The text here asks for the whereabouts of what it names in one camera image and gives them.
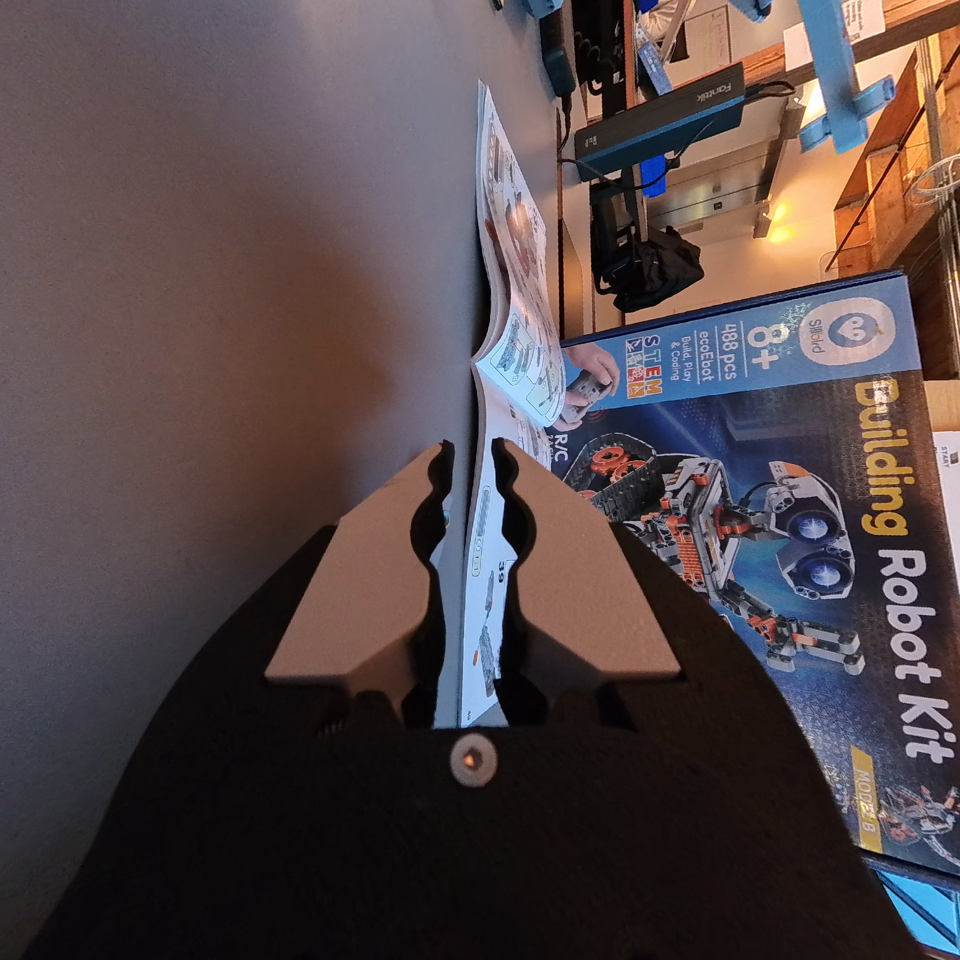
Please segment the long black device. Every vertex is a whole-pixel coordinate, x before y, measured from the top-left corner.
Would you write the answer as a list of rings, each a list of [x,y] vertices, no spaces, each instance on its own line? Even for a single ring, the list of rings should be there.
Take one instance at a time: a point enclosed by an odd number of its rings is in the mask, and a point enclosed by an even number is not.
[[[732,63],[574,135],[574,160],[588,183],[739,127],[746,99],[743,63]]]

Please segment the light wooden board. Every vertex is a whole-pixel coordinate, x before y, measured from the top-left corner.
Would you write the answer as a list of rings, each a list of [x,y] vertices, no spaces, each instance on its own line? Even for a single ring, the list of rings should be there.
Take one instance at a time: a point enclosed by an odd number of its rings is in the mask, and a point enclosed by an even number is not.
[[[922,385],[925,390],[931,432],[959,432],[959,380],[924,380]]]

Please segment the grey metal door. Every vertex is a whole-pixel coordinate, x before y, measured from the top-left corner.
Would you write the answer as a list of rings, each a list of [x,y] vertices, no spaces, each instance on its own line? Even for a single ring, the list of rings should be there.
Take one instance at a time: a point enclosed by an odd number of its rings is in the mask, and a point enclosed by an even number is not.
[[[751,209],[769,200],[784,141],[750,146],[667,174],[666,190],[647,201],[650,226],[675,229],[722,213]]]

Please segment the wooden post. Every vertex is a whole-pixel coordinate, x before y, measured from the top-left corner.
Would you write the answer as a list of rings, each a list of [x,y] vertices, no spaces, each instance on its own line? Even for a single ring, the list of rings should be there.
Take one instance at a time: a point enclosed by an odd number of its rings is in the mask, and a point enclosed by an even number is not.
[[[958,1],[883,1],[885,30],[851,47],[854,61],[863,63],[908,44],[949,30],[959,24]],[[786,68],[784,42],[749,54],[741,60],[747,86],[785,80],[798,86],[817,74],[812,64]]]

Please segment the white printed instruction sheet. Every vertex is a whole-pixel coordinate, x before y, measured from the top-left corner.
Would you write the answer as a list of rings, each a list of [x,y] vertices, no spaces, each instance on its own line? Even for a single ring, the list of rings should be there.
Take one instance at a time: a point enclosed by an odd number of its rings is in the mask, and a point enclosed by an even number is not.
[[[959,438],[958,430],[934,431],[934,458],[942,492],[946,529],[956,579],[959,580]]]

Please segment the black backpack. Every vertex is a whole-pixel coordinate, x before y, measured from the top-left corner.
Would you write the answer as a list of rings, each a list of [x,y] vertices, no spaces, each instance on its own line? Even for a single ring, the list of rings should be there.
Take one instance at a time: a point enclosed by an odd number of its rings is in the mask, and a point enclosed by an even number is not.
[[[629,228],[610,232],[598,227],[591,245],[594,288],[613,296],[624,313],[658,306],[705,276],[700,246],[669,225],[652,229],[645,241]]]

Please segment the grey desk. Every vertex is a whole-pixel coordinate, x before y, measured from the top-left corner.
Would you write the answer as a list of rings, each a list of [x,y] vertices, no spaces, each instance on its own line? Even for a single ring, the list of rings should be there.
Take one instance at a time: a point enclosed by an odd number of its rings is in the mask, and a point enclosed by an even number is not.
[[[431,444],[473,450],[479,80],[518,2],[2,2],[2,958],[191,658]]]

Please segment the white instruction booklet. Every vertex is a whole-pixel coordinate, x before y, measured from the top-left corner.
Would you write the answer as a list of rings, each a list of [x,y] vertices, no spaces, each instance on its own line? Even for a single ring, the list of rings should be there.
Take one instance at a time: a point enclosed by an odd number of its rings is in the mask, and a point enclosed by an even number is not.
[[[471,358],[477,446],[465,526],[459,724],[480,725],[498,702],[508,577],[518,553],[502,533],[493,442],[509,440],[551,465],[546,429],[561,414],[566,371],[546,285],[544,218],[478,81],[476,214],[490,289],[486,335]]]

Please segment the blue plastic stand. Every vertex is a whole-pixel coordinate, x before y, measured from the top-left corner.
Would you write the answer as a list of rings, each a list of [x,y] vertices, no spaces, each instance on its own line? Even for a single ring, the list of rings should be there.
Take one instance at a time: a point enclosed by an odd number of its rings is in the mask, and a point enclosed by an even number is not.
[[[896,84],[886,76],[860,88],[841,2],[799,1],[798,8],[824,105],[821,117],[800,128],[799,149],[808,153],[832,139],[843,154],[866,143],[868,119],[893,103]]]

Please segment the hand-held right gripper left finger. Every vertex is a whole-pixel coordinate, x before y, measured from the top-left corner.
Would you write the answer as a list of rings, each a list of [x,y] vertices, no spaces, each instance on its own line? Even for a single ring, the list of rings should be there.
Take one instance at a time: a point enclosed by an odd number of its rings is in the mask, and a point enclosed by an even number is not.
[[[266,668],[269,682],[436,708],[447,630],[431,557],[447,531],[454,456],[449,440],[428,447],[341,518]]]

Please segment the blue plastic box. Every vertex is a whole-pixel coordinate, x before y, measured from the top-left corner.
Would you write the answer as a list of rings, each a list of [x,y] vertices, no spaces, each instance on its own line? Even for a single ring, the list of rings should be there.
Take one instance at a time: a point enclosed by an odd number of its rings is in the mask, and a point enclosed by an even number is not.
[[[908,930],[934,958],[959,958],[959,877],[945,868],[861,851]]]

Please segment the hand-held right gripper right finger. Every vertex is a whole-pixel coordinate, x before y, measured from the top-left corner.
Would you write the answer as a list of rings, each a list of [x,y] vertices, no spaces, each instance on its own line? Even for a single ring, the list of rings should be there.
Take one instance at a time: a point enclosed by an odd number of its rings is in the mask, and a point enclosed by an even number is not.
[[[507,579],[502,706],[552,706],[573,690],[664,682],[681,666],[606,516],[512,441],[491,444]]]

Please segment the blue robot kit box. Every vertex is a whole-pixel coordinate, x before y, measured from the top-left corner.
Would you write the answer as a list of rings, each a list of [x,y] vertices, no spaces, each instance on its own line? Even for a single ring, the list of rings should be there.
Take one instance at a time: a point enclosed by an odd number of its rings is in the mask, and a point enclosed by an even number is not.
[[[958,877],[958,583],[896,270],[583,338],[553,471],[725,617],[864,850]]]

